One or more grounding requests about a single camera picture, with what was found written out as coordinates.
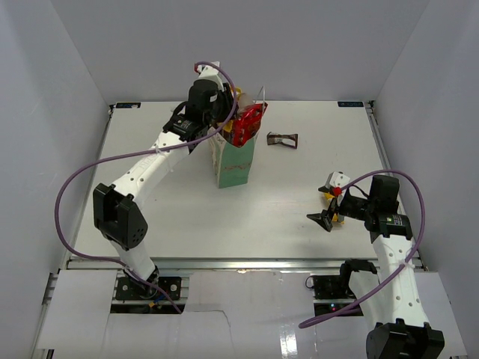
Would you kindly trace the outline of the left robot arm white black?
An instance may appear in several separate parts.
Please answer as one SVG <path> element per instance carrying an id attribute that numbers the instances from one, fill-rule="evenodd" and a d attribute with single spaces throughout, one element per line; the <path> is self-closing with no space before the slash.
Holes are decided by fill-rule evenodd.
<path id="1" fill-rule="evenodd" d="M 197 79 L 188 99 L 173 111 L 153 143 L 152 153 L 138 160 L 111 185 L 100 183 L 93 192 L 94 226 L 110 241 L 132 289 L 141 298 L 158 290 L 157 270 L 143 243 L 148 225 L 141 209 L 159 182 L 198 145 L 210 128 L 234 114 L 236 91 L 227 82 Z"/>

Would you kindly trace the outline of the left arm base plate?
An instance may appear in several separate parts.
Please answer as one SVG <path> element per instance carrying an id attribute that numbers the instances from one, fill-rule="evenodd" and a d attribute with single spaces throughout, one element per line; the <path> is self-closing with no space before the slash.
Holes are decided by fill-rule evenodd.
<path id="1" fill-rule="evenodd" d="M 122 304 L 131 304 L 134 301 L 147 302 L 153 309 L 157 307 L 170 307 L 171 302 L 177 302 L 181 298 L 181 277 L 159 277 L 156 286 L 162 291 L 152 288 L 143 283 L 124 275 L 118 277 L 113 299 Z"/>

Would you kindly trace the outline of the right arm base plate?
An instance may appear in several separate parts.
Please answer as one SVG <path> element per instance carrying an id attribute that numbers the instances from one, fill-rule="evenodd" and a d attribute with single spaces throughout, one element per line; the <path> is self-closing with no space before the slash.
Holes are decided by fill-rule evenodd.
<path id="1" fill-rule="evenodd" d="M 305 287 L 313 293 L 315 316 L 336 313 L 356 300 L 353 292 L 342 286 L 339 275 L 310 275 Z"/>

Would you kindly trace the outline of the green white paper bag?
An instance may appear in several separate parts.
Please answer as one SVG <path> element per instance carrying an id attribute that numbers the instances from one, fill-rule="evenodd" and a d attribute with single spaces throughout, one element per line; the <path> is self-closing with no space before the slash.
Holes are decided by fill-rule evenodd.
<path id="1" fill-rule="evenodd" d="M 246 92 L 238 99 L 238 109 L 231 120 L 217 134 L 209 139 L 212 153 L 213 170 L 218 188 L 228 188 L 245 185 L 254 159 L 257 134 L 244 146 L 235 147 L 231 143 L 231 130 L 234 120 L 249 105 L 265 102 L 263 99 L 253 99 Z"/>

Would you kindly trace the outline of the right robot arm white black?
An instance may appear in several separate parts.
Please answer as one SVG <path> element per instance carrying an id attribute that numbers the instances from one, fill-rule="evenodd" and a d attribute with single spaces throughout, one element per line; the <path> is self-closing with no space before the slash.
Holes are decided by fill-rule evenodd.
<path id="1" fill-rule="evenodd" d="M 329 206 L 307 217 L 328 232 L 345 218 L 361 221 L 370 234 L 378 263 L 346 260 L 336 289 L 347 298 L 355 298 L 354 302 L 307 319 L 299 327 L 360 312 L 369 327 L 365 343 L 368 358 L 438 358 L 445 338 L 431 327 L 422 307 L 412 262 L 422 237 L 413 236 L 409 218 L 398 212 L 398 174 L 371 172 L 370 190 L 361 197 L 350 193 L 356 181 L 342 172 L 330 173 L 325 185 L 319 187 Z"/>

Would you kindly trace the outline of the red cookie snack bag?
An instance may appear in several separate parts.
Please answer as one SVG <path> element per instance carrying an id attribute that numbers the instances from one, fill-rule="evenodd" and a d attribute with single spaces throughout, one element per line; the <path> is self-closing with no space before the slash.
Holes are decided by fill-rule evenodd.
<path id="1" fill-rule="evenodd" d="M 231 130 L 231 143 L 235 147 L 244 146 L 257 134 L 267 107 L 266 102 L 249 105 L 238 115 Z"/>

